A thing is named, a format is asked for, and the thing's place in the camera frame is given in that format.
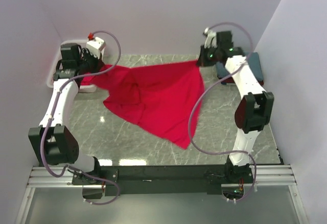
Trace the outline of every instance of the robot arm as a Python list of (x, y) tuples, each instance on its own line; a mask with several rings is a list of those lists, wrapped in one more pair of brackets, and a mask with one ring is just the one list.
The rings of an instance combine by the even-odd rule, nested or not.
[[(81, 48), (75, 43), (64, 44), (60, 47), (62, 60), (58, 62), (56, 67), (54, 89), (48, 109), (39, 127), (30, 128), (29, 130), (30, 142), (40, 163), (42, 162), (40, 157), (41, 138), (54, 107), (59, 88), (70, 78), (77, 75), (98, 72), (103, 66), (104, 48), (104, 40), (98, 37), (90, 39), (86, 43), (86, 48)], [(78, 143), (68, 129), (71, 107), (81, 81), (81, 79), (73, 80), (62, 90), (52, 123), (46, 135), (44, 151), (46, 160), (50, 165), (69, 163), (84, 172), (92, 172), (99, 165), (97, 159), (84, 155), (79, 151)]]
[[(243, 50), (233, 46), (230, 31), (213, 32), (206, 29), (204, 35), (207, 38), (205, 44), (201, 46), (198, 66), (213, 66), (221, 62), (229, 73), (233, 73), (243, 65), (242, 69), (232, 76), (241, 95), (241, 102), (235, 112), (238, 132), (233, 151), (242, 150), (250, 153), (257, 136), (269, 123), (273, 94), (266, 92), (258, 83)], [(245, 166), (249, 164), (249, 157), (243, 153), (232, 153), (228, 161), (233, 166)]]

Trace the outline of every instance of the red fabric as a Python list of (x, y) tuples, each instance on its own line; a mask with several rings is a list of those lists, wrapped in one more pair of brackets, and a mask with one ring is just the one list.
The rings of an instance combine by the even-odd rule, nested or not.
[[(93, 77), (91, 83), (109, 91), (103, 103), (112, 113), (186, 149), (190, 144), (189, 116), (204, 92), (202, 76), (195, 63), (116, 66), (108, 73)], [(192, 135), (199, 111), (200, 105), (193, 117)]]

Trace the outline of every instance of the gray marble table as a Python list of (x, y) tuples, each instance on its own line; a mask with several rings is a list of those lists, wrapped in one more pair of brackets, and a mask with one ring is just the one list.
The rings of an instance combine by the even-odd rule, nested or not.
[[(195, 55), (124, 55), (122, 66), (144, 66), (194, 60)], [(201, 69), (205, 86), (217, 80), (214, 67)], [(113, 165), (180, 165), (224, 164), (227, 156), (210, 156), (192, 145), (183, 150), (171, 142), (145, 132), (112, 114), (103, 105), (108, 92), (77, 94), (69, 124), (80, 150)], [(196, 130), (195, 141), (203, 149), (221, 152), (233, 148), (237, 128), (234, 112), (240, 95), (234, 85), (218, 85), (204, 98)], [(257, 138), (253, 156), (257, 163), (280, 163), (278, 151), (269, 126)]]

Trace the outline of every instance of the white enclosure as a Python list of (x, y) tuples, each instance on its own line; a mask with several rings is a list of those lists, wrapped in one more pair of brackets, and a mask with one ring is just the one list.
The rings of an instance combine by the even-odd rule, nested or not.
[[(1, 223), (15, 221), (37, 165), (28, 129), (48, 106), (46, 77), (61, 42), (109, 30), (124, 54), (198, 54), (204, 28), (221, 21), (252, 35), (265, 88), (275, 95), (276, 143), (294, 169), (311, 223), (325, 223), (326, 6), (327, 0), (0, 0)], [(234, 38), (249, 50), (241, 32)]]
[(326, 223), (327, 0), (282, 0), (256, 50), (275, 95), (272, 129), (311, 223)]

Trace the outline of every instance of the purple cable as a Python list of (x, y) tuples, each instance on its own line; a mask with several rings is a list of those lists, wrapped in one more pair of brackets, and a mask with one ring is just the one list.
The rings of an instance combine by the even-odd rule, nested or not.
[[(216, 25), (213, 25), (212, 27), (210, 27), (209, 29), (213, 29), (215, 27), (218, 27), (218, 26), (221, 26), (221, 25), (230, 25), (230, 26), (234, 26), (238, 29), (240, 29), (243, 33), (245, 33), (245, 35), (248, 37), (249, 41), (250, 41), (250, 49), (251, 49), (251, 52), (247, 55), (246, 59), (249, 59), (249, 57), (252, 55), (252, 52), (254, 51), (254, 48), (253, 48), (253, 41), (252, 41), (252, 38), (250, 36), (250, 34), (240, 25), (236, 24), (236, 23), (233, 23), (233, 22), (222, 22), (222, 23), (219, 23), (219, 24), (216, 24)], [(190, 114), (190, 118), (189, 118), (189, 123), (188, 123), (188, 131), (189, 131), (189, 138), (190, 138), (190, 141), (192, 143), (192, 145), (200, 152), (204, 153), (204, 154), (208, 154), (208, 155), (224, 155), (224, 154), (231, 154), (231, 153), (243, 153), (243, 154), (247, 154), (252, 162), (253, 162), (253, 165), (254, 165), (254, 175), (253, 175), (253, 183), (249, 189), (249, 191), (247, 193), (245, 193), (243, 195), (243, 197), (241, 197), (240, 199), (236, 200), (236, 202), (240, 201), (240, 200), (243, 200), (245, 199), (246, 197), (249, 196), (250, 192), (253, 190), (254, 188), (254, 185), (255, 185), (255, 181), (256, 181), (256, 162), (254, 160), (254, 157), (247, 151), (243, 151), (243, 150), (233, 150), (233, 151), (226, 151), (226, 152), (208, 152), (208, 151), (205, 151), (201, 148), (199, 148), (195, 142), (193, 141), (193, 137), (192, 137), (192, 132), (191, 132), (191, 121), (192, 121), (192, 118), (193, 118), (193, 115), (195, 113), (195, 110), (197, 109), (198, 105), (200, 104), (200, 102), (202, 101), (202, 99), (204, 98), (204, 96), (216, 85), (220, 84), (221, 82), (231, 78), (233, 75), (235, 75), (237, 72), (239, 72), (242, 67), (244, 66), (244, 63), (236, 70), (234, 71), (233, 73), (227, 75), (226, 77), (218, 80), (217, 82), (215, 82), (214, 84), (210, 85), (209, 88), (207, 88), (204, 93), (200, 96), (200, 98), (196, 101), (192, 111), (191, 111), (191, 114)]]
[(79, 169), (76, 169), (76, 168), (74, 168), (74, 167), (72, 167), (72, 166), (68, 166), (68, 165), (65, 165), (65, 166), (64, 166), (64, 168), (62, 169), (62, 172), (61, 172), (60, 174), (56, 174), (56, 173), (54, 173), (54, 172), (50, 169), (48, 163), (46, 162), (45, 154), (44, 154), (44, 143), (45, 143), (45, 137), (46, 137), (46, 134), (47, 134), (47, 132), (48, 132), (48, 130), (49, 130), (49, 127), (50, 127), (50, 125), (51, 125), (51, 122), (52, 122), (52, 120), (53, 120), (53, 116), (54, 116), (54, 114), (55, 114), (55, 111), (56, 111), (56, 108), (57, 108), (57, 105), (58, 105), (58, 101), (59, 101), (60, 94), (61, 94), (62, 90), (65, 88), (65, 86), (66, 86), (69, 82), (71, 82), (71, 81), (73, 81), (73, 80), (75, 80), (75, 79), (81, 79), (81, 78), (89, 77), (89, 76), (98, 76), (98, 75), (101, 75), (101, 74), (107, 73), (107, 72), (109, 72), (110, 70), (112, 70), (112, 69), (113, 69), (113, 68), (118, 64), (118, 62), (119, 62), (119, 60), (120, 60), (120, 58), (121, 58), (121, 54), (122, 54), (121, 45), (120, 45), (118, 39), (115, 37), (115, 35), (112, 34), (112, 33), (110, 33), (110, 32), (102, 31), (102, 30), (93, 32), (93, 34), (97, 34), (97, 33), (105, 33), (105, 34), (108, 34), (108, 35), (110, 35), (110, 36), (111, 36), (111, 37), (116, 41), (117, 46), (118, 46), (118, 57), (117, 57), (117, 60), (116, 60), (116, 62), (115, 62), (115, 63), (114, 63), (110, 68), (108, 68), (108, 69), (106, 69), (106, 70), (103, 70), (103, 71), (101, 71), (101, 72), (96, 72), (96, 73), (88, 73), (88, 74), (78, 75), (78, 76), (75, 76), (75, 77), (73, 77), (73, 78), (70, 78), (69, 80), (67, 80), (65, 83), (62, 84), (62, 86), (59, 88), (59, 91), (57, 92), (57, 95), (56, 95), (56, 98), (55, 98), (55, 101), (54, 101), (54, 104), (53, 104), (53, 108), (52, 108), (51, 113), (50, 113), (50, 118), (48, 119), (48, 123), (46, 124), (46, 126), (45, 126), (45, 128), (44, 128), (44, 132), (43, 132), (42, 137), (41, 137), (40, 154), (41, 154), (41, 159), (42, 159), (42, 163), (43, 163), (44, 167), (45, 167), (46, 170), (49, 172), (49, 174), (52, 175), (52, 176), (54, 176), (54, 177), (57, 177), (57, 178), (62, 177), (63, 174), (65, 173), (65, 170), (66, 170), (67, 167), (68, 167), (68, 168), (70, 168), (70, 169), (72, 169), (72, 170), (80, 171), (80, 172), (81, 172), (82, 174), (84, 174), (85, 176), (87, 176), (87, 177), (89, 177), (89, 178), (92, 178), (92, 179), (94, 179), (94, 180), (103, 181), (103, 182), (107, 182), (107, 183), (109, 183), (109, 184), (111, 184), (111, 185), (114, 185), (114, 186), (117, 188), (117, 195), (116, 195), (112, 200), (110, 200), (110, 201), (108, 201), (108, 202), (105, 202), (105, 203), (93, 203), (93, 202), (91, 202), (91, 201), (89, 201), (89, 200), (86, 200), (88, 203), (92, 203), (92, 204), (94, 204), (94, 205), (105, 205), (105, 204), (109, 204), (109, 203), (113, 202), (114, 200), (116, 200), (116, 199), (118, 198), (118, 196), (119, 196), (119, 194), (120, 194), (120, 188), (119, 188), (119, 186), (117, 185), (117, 183), (115, 183), (115, 182), (113, 182), (113, 181), (110, 181), (110, 180), (107, 180), (107, 179), (101, 179), (101, 178), (97, 178), (97, 177), (91, 176), (91, 175), (89, 175), (89, 174), (87, 174), (87, 173), (85, 173), (85, 172), (82, 172), (82, 171), (79, 170)]

